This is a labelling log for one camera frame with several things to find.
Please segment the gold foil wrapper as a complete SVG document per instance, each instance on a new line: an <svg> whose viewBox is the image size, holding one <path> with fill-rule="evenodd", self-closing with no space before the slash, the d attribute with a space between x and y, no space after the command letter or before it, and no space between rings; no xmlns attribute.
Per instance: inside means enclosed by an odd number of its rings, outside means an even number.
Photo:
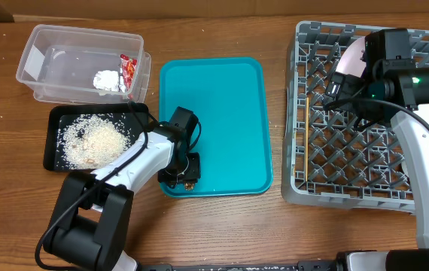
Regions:
<svg viewBox="0 0 429 271"><path fill-rule="evenodd" d="M185 190L192 190L192 189L194 189L194 187L195 187L195 184L194 184L194 183L186 183L186 184L184 185L184 189L185 189Z"/></svg>

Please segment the large white plate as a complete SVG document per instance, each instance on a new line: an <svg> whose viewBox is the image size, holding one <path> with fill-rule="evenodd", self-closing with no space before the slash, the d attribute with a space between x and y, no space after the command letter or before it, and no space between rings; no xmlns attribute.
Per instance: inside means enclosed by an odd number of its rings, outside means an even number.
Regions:
<svg viewBox="0 0 429 271"><path fill-rule="evenodd" d="M336 67L336 72L361 78L366 68L366 63L362 60L364 50L365 37L361 37L351 43L342 54Z"/></svg>

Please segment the white napkin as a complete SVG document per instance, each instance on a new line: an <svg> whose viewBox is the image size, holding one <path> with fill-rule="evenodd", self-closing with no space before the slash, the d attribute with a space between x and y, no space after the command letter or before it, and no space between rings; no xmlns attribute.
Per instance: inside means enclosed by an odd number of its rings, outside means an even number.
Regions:
<svg viewBox="0 0 429 271"><path fill-rule="evenodd" d="M112 70L99 71L93 78L93 86L98 90L118 92L119 83L119 73Z"/></svg>

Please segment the red snack wrapper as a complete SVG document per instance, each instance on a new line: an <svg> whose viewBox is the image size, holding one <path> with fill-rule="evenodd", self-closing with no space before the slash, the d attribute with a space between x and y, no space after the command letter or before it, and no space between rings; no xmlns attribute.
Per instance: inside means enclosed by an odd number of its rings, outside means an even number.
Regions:
<svg viewBox="0 0 429 271"><path fill-rule="evenodd" d="M120 79L119 90L126 93L132 85L135 75L137 60L125 54L120 55Z"/></svg>

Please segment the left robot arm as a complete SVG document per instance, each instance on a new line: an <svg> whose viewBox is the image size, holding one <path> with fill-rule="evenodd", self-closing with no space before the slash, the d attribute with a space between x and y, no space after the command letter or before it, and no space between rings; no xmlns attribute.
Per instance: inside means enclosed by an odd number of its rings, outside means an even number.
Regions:
<svg viewBox="0 0 429 271"><path fill-rule="evenodd" d="M114 162L91 173L70 172L35 248L37 265L53 269L41 260L46 251L67 262L66 270L139 270L124 251L133 197L154 175L170 188L194 187L201 169L193 132L201 129L192 111L178 107L169 121L144 126Z"/></svg>

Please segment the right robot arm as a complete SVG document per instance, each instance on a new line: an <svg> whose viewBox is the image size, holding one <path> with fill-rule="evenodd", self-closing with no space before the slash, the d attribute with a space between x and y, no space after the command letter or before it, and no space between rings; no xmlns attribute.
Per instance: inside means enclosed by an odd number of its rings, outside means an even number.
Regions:
<svg viewBox="0 0 429 271"><path fill-rule="evenodd" d="M407 29L353 41L325 92L324 110L389 126L402 149L415 202L416 249L338 254L338 270L429 270L429 66L417 66Z"/></svg>

